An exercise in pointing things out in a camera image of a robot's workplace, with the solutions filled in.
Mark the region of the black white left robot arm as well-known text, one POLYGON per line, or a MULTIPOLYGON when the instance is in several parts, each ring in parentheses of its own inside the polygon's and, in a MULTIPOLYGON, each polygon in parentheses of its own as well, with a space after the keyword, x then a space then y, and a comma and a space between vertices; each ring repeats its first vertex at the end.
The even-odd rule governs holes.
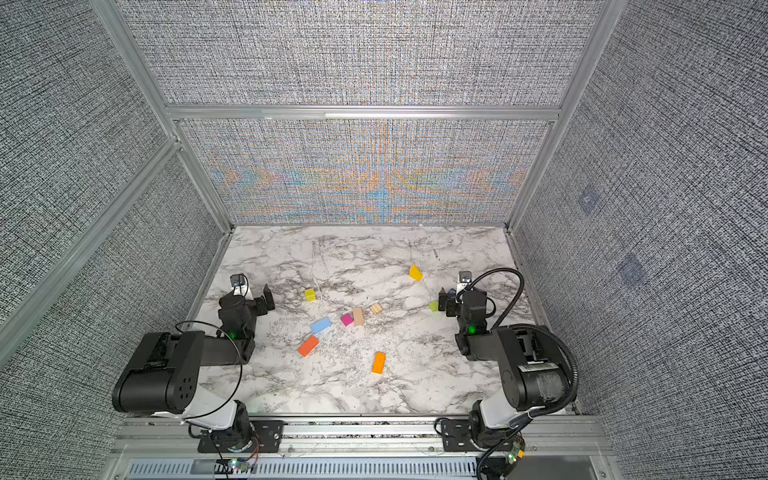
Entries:
POLYGON ((236 286, 220 298, 221 325, 213 336, 199 330, 144 335, 113 389, 114 409, 179 421, 198 441, 200 453, 249 459, 276 453, 283 422, 253 421, 234 393, 222 398, 199 383, 203 367, 236 366, 241 384, 255 349, 257 319, 275 309, 269 287, 255 298, 248 290, 236 286))

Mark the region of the orange wooden block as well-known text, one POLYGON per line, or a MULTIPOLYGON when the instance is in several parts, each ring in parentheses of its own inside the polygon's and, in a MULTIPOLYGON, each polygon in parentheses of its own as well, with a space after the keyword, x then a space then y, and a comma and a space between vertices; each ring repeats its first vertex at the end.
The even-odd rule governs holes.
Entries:
POLYGON ((383 352, 376 352, 371 371, 375 374, 381 375, 386 362, 386 354, 383 352))

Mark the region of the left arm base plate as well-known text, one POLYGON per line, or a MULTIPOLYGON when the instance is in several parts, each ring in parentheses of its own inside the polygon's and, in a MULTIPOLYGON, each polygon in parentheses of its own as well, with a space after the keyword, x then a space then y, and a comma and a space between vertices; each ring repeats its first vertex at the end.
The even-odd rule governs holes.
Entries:
POLYGON ((226 430, 203 431, 197 452, 201 454, 246 455, 256 451, 277 453, 282 441, 284 422, 280 420, 251 421, 249 427, 234 425, 226 430))

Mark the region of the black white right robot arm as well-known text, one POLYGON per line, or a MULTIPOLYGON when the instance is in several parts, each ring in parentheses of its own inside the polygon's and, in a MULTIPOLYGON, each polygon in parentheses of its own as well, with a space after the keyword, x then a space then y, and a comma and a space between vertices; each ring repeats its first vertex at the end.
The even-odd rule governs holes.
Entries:
POLYGON ((482 290, 438 294, 437 310, 457 320, 459 352, 470 361, 496 363, 501 381, 495 393, 475 401, 467 419, 435 421, 448 452, 508 447, 533 419, 562 410, 577 396, 578 367, 565 343, 538 325, 490 328, 488 303, 482 290))

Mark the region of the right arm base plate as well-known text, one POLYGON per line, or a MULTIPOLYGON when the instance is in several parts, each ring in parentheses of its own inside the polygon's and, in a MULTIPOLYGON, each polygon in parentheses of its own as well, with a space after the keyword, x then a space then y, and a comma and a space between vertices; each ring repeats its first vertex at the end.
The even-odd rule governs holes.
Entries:
POLYGON ((433 422, 446 452, 485 451, 500 442, 499 450, 510 451, 524 447, 520 434, 513 435, 509 428, 490 429, 480 420, 438 417, 433 422))

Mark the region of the long natural wood block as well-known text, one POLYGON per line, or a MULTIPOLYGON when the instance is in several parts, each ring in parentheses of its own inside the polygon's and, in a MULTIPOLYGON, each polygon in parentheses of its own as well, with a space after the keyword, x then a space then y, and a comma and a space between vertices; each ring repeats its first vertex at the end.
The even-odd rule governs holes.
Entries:
POLYGON ((352 310, 353 324, 355 326, 363 326, 365 324, 364 313, 361 307, 355 307, 352 310))

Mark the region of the light blue wooden block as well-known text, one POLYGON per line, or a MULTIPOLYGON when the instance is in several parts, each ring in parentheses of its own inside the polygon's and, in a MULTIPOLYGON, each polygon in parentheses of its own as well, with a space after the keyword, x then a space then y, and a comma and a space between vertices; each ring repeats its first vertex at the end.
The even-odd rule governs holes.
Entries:
POLYGON ((332 322, 328 317, 325 317, 321 320, 318 320, 314 322, 310 328, 314 335, 319 334, 320 332, 323 332, 324 330, 330 328, 332 326, 332 322))

